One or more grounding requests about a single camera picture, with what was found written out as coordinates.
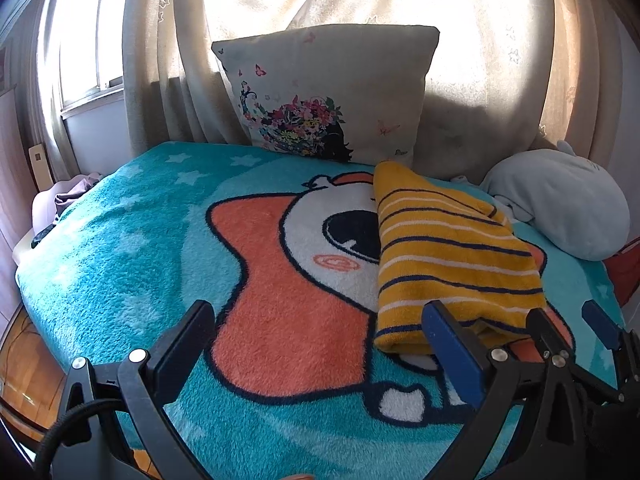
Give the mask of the white floral cushion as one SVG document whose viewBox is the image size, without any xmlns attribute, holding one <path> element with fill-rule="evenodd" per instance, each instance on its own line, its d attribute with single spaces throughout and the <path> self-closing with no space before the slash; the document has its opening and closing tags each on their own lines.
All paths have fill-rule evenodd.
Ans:
<svg viewBox="0 0 640 480">
<path fill-rule="evenodd" d="M 413 161 L 433 26 L 331 24 L 215 41 L 253 145 L 332 162 Z"/>
</svg>

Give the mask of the teal cartoon fleece blanket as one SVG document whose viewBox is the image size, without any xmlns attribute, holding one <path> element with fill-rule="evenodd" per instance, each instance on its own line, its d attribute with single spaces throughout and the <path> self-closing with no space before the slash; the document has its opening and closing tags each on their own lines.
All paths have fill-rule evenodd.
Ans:
<svg viewBox="0 0 640 480">
<path fill-rule="evenodd" d="M 439 364 L 384 353 L 376 318 L 395 311 L 381 261 L 416 285 L 463 270 L 440 257 L 409 270 L 388 243 L 425 234 L 480 244 L 494 201 L 435 181 L 387 210 L 373 169 L 243 145 L 168 142 L 110 176 L 62 214 L 16 272 L 24 304 L 63 366 L 149 347 L 192 304 L 216 325 L 168 415 L 217 479 L 420 479 L 471 415 Z"/>
</svg>

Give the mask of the lavender cloth pile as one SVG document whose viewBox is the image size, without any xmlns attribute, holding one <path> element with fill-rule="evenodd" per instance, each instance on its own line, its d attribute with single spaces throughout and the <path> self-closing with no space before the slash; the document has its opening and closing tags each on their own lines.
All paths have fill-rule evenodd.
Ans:
<svg viewBox="0 0 640 480">
<path fill-rule="evenodd" d="M 32 230 L 35 235 L 58 223 L 66 209 L 102 180 L 102 174 L 78 174 L 67 181 L 56 182 L 39 192 L 32 201 Z"/>
</svg>

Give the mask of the light blue plush pillow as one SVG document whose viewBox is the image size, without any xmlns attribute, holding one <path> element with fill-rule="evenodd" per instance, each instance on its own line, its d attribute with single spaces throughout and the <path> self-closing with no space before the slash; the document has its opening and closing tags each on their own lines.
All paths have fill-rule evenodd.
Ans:
<svg viewBox="0 0 640 480">
<path fill-rule="evenodd" d="M 503 159 L 480 187 L 576 258 L 604 260 L 626 243 L 630 212 L 623 191 L 565 141 Z"/>
</svg>

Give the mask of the beige curtain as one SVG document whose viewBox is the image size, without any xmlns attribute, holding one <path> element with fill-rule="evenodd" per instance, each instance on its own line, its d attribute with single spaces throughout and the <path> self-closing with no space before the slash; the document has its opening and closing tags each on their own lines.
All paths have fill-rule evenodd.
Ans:
<svg viewBox="0 0 640 480">
<path fill-rule="evenodd" d="M 331 24 L 438 29 L 408 165 L 420 174 L 479 181 L 501 159 L 560 141 L 614 162 L 623 55 L 608 0 L 125 0 L 132 151 L 253 145 L 213 42 Z"/>
</svg>

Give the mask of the red fabric item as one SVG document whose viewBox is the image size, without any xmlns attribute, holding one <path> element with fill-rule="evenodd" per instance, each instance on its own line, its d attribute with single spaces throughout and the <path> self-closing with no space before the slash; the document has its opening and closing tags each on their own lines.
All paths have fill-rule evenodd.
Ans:
<svg viewBox="0 0 640 480">
<path fill-rule="evenodd" d="M 604 260 L 615 298 L 623 307 L 639 288 L 640 283 L 640 240 L 636 237 L 621 250 Z"/>
</svg>

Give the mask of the yellow striped knit sweater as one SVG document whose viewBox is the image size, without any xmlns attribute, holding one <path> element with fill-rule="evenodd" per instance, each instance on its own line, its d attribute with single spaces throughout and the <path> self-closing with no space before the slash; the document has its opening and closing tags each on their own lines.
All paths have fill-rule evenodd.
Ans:
<svg viewBox="0 0 640 480">
<path fill-rule="evenodd" d="M 439 301 L 487 347 L 525 338 L 547 300 L 542 251 L 520 240 L 495 205 L 381 162 L 373 177 L 381 255 L 374 344 L 429 354 L 422 311 Z"/>
</svg>

